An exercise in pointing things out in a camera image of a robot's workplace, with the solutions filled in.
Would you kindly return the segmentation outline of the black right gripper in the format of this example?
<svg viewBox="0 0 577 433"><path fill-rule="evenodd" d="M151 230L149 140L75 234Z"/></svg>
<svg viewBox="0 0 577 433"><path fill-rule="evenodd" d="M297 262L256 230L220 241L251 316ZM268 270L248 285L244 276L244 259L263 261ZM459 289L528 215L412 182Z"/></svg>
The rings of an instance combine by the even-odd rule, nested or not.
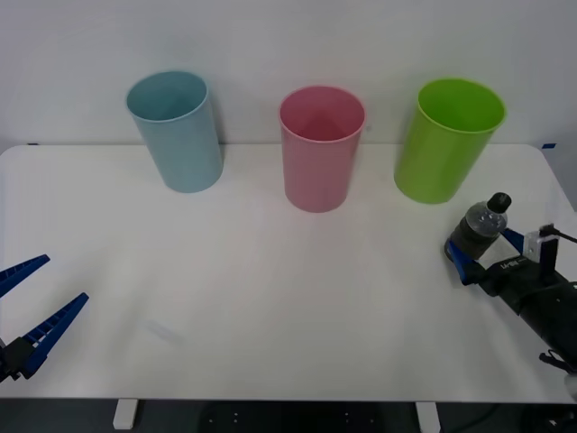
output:
<svg viewBox="0 0 577 433"><path fill-rule="evenodd" d="M501 235L518 253L524 252L522 234L506 228ZM451 240L447 241L447 252L463 286L479 284L486 294L501 298L514 312L521 312L537 295L564 286L564 277L554 266L533 262L522 255L494 263L486 270Z"/></svg>

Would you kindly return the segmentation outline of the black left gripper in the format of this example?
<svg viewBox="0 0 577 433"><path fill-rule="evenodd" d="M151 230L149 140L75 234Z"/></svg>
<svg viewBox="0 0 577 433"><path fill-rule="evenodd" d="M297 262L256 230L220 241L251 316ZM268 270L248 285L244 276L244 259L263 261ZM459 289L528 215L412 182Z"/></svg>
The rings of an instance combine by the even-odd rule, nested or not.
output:
<svg viewBox="0 0 577 433"><path fill-rule="evenodd" d="M43 254L0 271L0 297L49 261L50 257ZM40 325L8 344L7 352L6 344L0 340L0 382L7 377L16 381L34 376L88 300L86 293L80 293Z"/></svg>

